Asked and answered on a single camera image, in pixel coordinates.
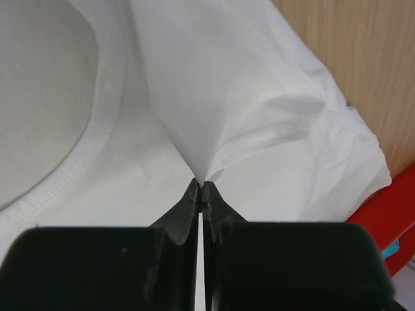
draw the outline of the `wooden surface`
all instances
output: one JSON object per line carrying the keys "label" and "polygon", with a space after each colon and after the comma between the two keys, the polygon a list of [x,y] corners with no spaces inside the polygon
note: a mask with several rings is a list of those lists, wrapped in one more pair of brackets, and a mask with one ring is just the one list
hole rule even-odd
{"label": "wooden surface", "polygon": [[273,0],[377,134],[393,176],[415,161],[415,0]]}

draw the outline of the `wood grain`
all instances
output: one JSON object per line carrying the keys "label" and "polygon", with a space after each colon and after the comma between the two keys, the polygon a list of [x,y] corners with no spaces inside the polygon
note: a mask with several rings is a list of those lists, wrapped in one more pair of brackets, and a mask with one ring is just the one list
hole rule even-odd
{"label": "wood grain", "polygon": [[273,1],[399,174],[415,161],[415,0]]}

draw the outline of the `red object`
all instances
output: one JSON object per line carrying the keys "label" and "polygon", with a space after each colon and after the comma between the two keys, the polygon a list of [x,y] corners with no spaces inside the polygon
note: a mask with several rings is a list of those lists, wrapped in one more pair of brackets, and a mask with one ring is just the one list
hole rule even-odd
{"label": "red object", "polygon": [[399,251],[385,260],[394,276],[415,255],[415,165],[367,201],[348,222],[367,228],[381,251],[399,239]]}

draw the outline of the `blue object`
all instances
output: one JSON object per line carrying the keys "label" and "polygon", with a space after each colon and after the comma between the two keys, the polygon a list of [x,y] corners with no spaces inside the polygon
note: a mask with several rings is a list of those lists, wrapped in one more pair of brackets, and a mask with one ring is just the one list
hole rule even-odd
{"label": "blue object", "polygon": [[397,251],[399,251],[399,241],[396,240],[395,242],[393,242],[392,244],[390,244],[388,246],[388,248],[386,248],[383,252],[382,252],[382,257],[383,259],[388,258],[389,256],[392,256],[394,253],[396,253]]}

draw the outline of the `white t-shirt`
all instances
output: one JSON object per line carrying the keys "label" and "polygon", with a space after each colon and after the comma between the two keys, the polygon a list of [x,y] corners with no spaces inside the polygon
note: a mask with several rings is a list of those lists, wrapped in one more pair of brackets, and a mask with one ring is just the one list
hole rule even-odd
{"label": "white t-shirt", "polygon": [[35,225],[150,225],[194,176],[268,222],[344,221],[390,183],[268,0],[9,1],[0,69],[0,260]]}

